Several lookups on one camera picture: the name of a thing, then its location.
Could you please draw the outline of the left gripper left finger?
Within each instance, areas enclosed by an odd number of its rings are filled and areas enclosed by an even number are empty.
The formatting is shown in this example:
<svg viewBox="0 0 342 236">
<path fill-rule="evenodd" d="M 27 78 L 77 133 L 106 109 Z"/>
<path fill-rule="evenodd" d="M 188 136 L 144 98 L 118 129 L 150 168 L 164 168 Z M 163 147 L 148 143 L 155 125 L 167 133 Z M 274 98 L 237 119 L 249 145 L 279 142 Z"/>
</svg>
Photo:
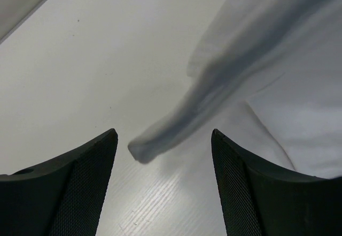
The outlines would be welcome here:
<svg viewBox="0 0 342 236">
<path fill-rule="evenodd" d="M 96 235 L 118 135 L 1 175 L 1 235 Z"/>
</svg>

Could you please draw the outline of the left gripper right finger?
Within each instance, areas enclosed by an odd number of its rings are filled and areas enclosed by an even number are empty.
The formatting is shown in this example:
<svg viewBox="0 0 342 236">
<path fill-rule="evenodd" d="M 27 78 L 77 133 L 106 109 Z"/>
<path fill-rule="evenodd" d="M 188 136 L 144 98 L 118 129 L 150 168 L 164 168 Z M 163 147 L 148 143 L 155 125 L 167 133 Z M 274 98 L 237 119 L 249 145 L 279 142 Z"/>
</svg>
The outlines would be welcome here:
<svg viewBox="0 0 342 236">
<path fill-rule="evenodd" d="M 219 130 L 211 149 L 227 235 L 341 235 L 341 177 L 286 169 Z"/>
</svg>

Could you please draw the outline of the white skirt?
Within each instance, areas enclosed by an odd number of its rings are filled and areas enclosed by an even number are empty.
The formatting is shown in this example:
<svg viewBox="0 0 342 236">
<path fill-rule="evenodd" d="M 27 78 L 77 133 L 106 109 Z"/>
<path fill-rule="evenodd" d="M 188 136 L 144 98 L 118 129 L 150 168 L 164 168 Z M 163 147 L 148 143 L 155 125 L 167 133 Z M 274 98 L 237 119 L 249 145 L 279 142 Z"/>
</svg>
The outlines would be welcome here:
<svg viewBox="0 0 342 236">
<path fill-rule="evenodd" d="M 341 0 L 225 0 L 187 74 L 183 100 L 129 142 L 135 160 L 216 127 L 282 167 L 341 176 Z"/>
</svg>

